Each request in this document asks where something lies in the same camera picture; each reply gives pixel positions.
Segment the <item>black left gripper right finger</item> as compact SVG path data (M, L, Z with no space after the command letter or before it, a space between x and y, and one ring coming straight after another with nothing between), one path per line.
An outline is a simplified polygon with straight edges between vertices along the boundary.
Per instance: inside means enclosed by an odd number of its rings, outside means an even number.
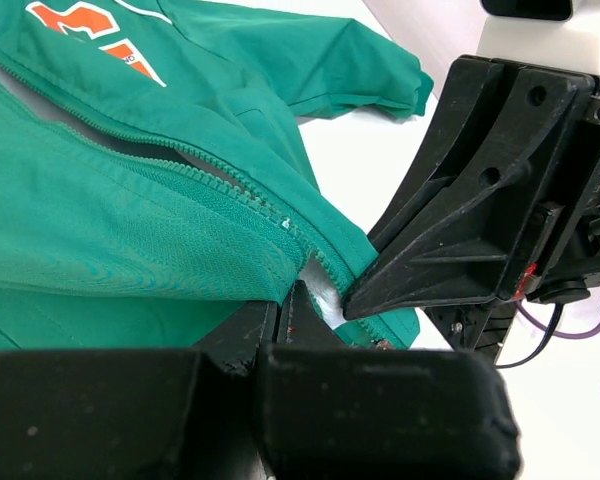
M348 348L297 282L255 367L254 426L278 479L513 479L519 430L473 352Z

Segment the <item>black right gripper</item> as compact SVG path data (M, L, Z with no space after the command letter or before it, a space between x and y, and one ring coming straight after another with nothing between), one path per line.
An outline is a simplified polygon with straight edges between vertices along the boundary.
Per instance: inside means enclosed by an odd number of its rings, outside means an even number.
M594 74L455 60L345 317L429 307L452 349L494 360L529 302L553 311L527 357L560 337L600 285L599 93Z

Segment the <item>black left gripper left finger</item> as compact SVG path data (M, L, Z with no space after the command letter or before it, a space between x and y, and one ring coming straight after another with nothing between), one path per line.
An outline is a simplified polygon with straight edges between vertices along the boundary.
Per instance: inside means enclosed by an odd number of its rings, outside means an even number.
M279 308L198 345L0 351L0 479L263 479L248 373Z

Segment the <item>green jacket white lining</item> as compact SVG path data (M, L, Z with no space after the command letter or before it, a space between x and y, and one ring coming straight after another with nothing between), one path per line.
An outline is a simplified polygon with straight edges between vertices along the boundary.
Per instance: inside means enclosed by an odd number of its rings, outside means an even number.
M347 345L410 347L410 308L342 318L378 253L297 121L420 116L432 87L349 18L0 1L0 350L186 347L301 279Z

